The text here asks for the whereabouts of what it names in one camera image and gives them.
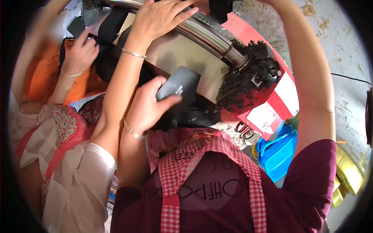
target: wire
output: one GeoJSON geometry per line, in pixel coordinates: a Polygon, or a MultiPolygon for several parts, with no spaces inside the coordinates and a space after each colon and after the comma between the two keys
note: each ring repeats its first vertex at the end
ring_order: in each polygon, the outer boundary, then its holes
{"type": "Polygon", "coordinates": [[[360,82],[365,82],[369,85],[372,85],[370,82],[368,81],[365,81],[365,80],[361,80],[361,79],[356,79],[356,78],[351,78],[351,77],[348,77],[348,76],[344,76],[344,75],[339,75],[339,74],[336,74],[336,73],[331,73],[332,75],[337,75],[337,76],[341,76],[341,77],[345,77],[345,78],[348,78],[348,79],[352,79],[352,80],[356,80],[356,81],[360,81],[360,82]]]}

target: blue crate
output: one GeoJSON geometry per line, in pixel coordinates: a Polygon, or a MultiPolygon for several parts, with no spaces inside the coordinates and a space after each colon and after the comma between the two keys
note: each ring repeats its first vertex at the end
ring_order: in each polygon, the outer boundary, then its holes
{"type": "Polygon", "coordinates": [[[258,161],[273,182],[279,181],[288,172],[296,143],[297,130],[286,124],[273,142],[261,138],[256,144],[258,161]]]}

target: silver bracelet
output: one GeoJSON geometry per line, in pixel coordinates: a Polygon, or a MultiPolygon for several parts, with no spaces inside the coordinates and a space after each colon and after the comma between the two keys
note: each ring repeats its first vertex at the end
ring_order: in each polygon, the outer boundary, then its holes
{"type": "Polygon", "coordinates": [[[81,76],[83,73],[79,73],[79,74],[77,74],[77,75],[67,75],[67,74],[65,74],[63,71],[62,71],[62,69],[61,69],[61,72],[62,72],[62,74],[64,75],[64,76],[67,76],[67,77],[76,77],[76,76],[81,76]]]}
{"type": "Polygon", "coordinates": [[[122,48],[122,52],[125,52],[125,53],[127,53],[129,55],[132,55],[132,56],[135,56],[135,57],[144,58],[144,59],[146,59],[148,57],[148,56],[142,56],[142,55],[140,55],[138,53],[130,52],[130,51],[124,49],[124,48],[122,48]]]}
{"type": "Polygon", "coordinates": [[[133,137],[140,139],[140,140],[146,139],[146,135],[140,135],[138,133],[133,132],[133,129],[130,128],[130,126],[127,124],[126,121],[124,121],[124,127],[126,127],[127,132],[132,134],[133,137]]]}

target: orange cloth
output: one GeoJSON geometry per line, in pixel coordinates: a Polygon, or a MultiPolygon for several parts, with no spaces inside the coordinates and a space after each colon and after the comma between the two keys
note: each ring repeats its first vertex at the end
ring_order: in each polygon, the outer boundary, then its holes
{"type": "MultiPolygon", "coordinates": [[[[65,40],[65,56],[68,56],[75,39],[65,40]]],[[[24,95],[30,100],[47,102],[56,87],[60,65],[60,51],[50,59],[34,57],[27,70],[24,95]]],[[[106,91],[108,83],[102,81],[96,74],[95,67],[90,67],[74,82],[67,95],[64,105],[70,105],[86,97],[106,91]]]]}

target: floral apron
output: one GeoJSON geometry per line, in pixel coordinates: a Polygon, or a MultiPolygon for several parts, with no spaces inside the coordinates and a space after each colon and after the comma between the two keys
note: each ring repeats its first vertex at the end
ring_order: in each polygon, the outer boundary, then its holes
{"type": "Polygon", "coordinates": [[[266,205],[259,167],[245,155],[225,132],[211,128],[178,128],[167,133],[148,133],[151,173],[158,168],[163,205],[161,232],[180,232],[178,190],[207,151],[227,155],[249,178],[250,207],[255,232],[267,231],[266,205]]]}
{"type": "Polygon", "coordinates": [[[80,114],[76,113],[75,108],[71,106],[44,105],[38,113],[36,126],[26,133],[18,144],[16,156],[21,158],[27,142],[38,126],[51,117],[54,119],[59,135],[59,146],[57,147],[56,153],[54,154],[45,174],[43,175],[44,183],[41,202],[42,210],[44,209],[47,197],[49,180],[52,177],[54,169],[57,167],[68,150],[73,149],[76,145],[90,139],[101,114],[101,111],[94,113],[91,111],[92,105],[97,104],[102,104],[101,96],[94,99],[90,104],[86,105],[80,114]]]}

